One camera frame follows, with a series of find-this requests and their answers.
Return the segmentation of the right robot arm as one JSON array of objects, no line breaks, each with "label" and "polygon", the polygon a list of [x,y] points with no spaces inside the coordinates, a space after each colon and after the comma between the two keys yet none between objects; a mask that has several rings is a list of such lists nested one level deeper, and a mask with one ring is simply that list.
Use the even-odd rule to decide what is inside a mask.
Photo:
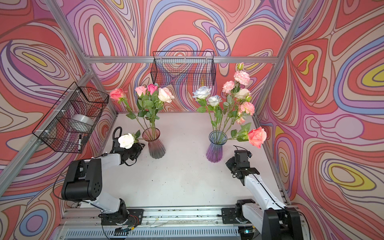
[{"label": "right robot arm", "polygon": [[252,199],[238,200],[232,213],[222,213],[224,222],[233,220],[250,223],[263,240],[308,240],[302,228],[300,213],[280,201],[266,186],[259,171],[250,166],[251,152],[235,150],[226,166],[234,178],[241,181],[253,195]]}]

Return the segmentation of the pink grey glass vase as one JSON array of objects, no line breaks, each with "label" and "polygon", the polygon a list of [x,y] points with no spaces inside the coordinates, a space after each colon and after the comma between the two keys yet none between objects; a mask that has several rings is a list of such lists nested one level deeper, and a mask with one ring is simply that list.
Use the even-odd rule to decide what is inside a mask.
[{"label": "pink grey glass vase", "polygon": [[157,128],[146,129],[142,136],[143,139],[148,142],[149,153],[153,159],[160,159],[166,153],[166,148],[160,140],[161,132]]}]

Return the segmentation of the pink carnation stem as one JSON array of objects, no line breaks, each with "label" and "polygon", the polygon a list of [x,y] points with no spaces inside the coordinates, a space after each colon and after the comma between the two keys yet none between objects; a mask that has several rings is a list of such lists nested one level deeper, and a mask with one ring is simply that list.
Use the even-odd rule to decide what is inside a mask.
[{"label": "pink carnation stem", "polygon": [[223,103],[224,112],[229,114],[236,103],[251,102],[251,92],[247,89],[251,78],[250,75],[244,71],[245,64],[237,64],[234,73],[234,80],[228,81],[224,84],[222,92],[225,94],[226,101]]}]

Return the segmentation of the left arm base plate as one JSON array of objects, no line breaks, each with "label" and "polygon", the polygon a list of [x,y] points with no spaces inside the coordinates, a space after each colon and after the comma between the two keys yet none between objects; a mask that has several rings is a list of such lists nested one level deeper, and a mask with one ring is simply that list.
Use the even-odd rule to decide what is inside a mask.
[{"label": "left arm base plate", "polygon": [[144,209],[123,209],[113,214],[100,213],[98,217],[102,221],[102,226],[123,226],[131,227],[141,225]]}]

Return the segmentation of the purple glass vase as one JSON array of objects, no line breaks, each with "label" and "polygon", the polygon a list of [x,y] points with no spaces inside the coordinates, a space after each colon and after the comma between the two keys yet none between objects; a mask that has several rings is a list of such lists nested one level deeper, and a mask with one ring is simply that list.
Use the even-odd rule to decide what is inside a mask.
[{"label": "purple glass vase", "polygon": [[209,134],[210,145],[206,152],[206,158],[211,163],[218,163],[223,157],[223,145],[228,140],[227,135],[223,131],[212,131]]}]

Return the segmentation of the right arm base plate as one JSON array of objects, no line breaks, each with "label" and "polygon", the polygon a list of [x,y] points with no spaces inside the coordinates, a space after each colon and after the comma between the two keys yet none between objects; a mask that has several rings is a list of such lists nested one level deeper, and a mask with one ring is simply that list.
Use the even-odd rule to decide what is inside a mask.
[{"label": "right arm base plate", "polygon": [[237,200],[233,208],[222,208],[218,217],[222,218],[224,224],[250,224],[251,222],[243,216],[242,207],[245,204],[255,204],[252,199]]}]

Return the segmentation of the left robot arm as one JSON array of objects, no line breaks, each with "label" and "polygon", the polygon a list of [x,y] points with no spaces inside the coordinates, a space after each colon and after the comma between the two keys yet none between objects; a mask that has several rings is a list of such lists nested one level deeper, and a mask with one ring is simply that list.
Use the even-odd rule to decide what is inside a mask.
[{"label": "left robot arm", "polygon": [[114,147],[109,153],[99,157],[74,161],[69,165],[65,176],[61,196],[63,200],[85,202],[101,211],[99,217],[103,226],[132,224],[124,200],[115,198],[103,190],[103,170],[125,165],[127,161],[137,161],[145,144],[134,143],[130,149]]}]

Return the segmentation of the pale pink rose stem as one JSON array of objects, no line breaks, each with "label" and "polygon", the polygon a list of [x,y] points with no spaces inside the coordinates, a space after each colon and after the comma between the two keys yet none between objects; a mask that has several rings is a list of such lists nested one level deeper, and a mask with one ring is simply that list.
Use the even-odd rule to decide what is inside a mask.
[{"label": "pale pink rose stem", "polygon": [[150,106],[148,105],[149,101],[151,101],[151,95],[146,87],[140,86],[135,88],[135,93],[137,94],[136,104],[139,109],[139,117],[143,118],[146,129],[149,126],[146,123],[146,118],[148,118],[147,113],[150,111]]}]

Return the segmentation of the blue white rose stem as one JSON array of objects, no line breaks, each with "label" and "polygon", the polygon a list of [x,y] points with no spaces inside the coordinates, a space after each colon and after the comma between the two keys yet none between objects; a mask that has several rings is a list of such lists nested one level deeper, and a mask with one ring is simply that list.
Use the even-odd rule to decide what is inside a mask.
[{"label": "blue white rose stem", "polygon": [[216,95],[208,98],[208,110],[214,131],[219,131],[223,119],[223,110],[220,106],[221,98]]}]

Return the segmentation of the red pink rose stem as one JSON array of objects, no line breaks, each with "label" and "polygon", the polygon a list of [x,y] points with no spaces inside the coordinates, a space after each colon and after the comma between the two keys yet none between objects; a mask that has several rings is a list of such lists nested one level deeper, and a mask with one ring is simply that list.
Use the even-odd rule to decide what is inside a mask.
[{"label": "red pink rose stem", "polygon": [[135,114],[133,111],[133,108],[130,106],[130,104],[128,102],[127,94],[123,89],[117,88],[117,89],[111,91],[110,92],[110,99],[116,101],[118,104],[123,104],[125,106],[127,112],[128,112],[127,117],[130,118],[131,120],[136,120],[139,123],[139,125],[142,127],[143,130],[148,128],[148,125],[145,122],[144,116],[141,116],[141,117],[144,119],[144,124],[145,124],[146,128],[144,128],[144,126],[139,121],[139,118],[140,118],[139,113],[142,112],[144,110],[144,108],[139,104],[139,102],[137,102],[139,112],[137,114]]}]

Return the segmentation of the cream blush rose stem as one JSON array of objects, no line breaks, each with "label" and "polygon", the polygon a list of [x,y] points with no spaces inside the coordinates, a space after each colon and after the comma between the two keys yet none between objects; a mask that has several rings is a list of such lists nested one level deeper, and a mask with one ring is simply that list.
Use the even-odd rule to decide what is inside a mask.
[{"label": "cream blush rose stem", "polygon": [[154,102],[154,113],[152,114],[152,125],[155,128],[155,121],[159,119],[157,116],[158,112],[164,108],[165,103],[171,103],[174,99],[174,95],[168,88],[159,88],[152,95],[152,100]]}]

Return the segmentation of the cream white rose stem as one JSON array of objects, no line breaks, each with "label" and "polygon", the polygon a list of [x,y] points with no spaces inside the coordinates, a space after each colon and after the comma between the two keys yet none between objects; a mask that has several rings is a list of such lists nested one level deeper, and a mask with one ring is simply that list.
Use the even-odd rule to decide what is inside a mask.
[{"label": "cream white rose stem", "polygon": [[211,96],[211,91],[212,91],[212,88],[209,88],[207,86],[202,86],[199,89],[197,89],[195,92],[193,92],[193,98],[200,105],[200,107],[197,108],[197,112],[209,114],[213,131],[215,131],[217,130],[217,123],[214,121],[214,117],[212,115],[212,113],[214,112],[214,107],[212,107],[208,103],[208,98]]}]

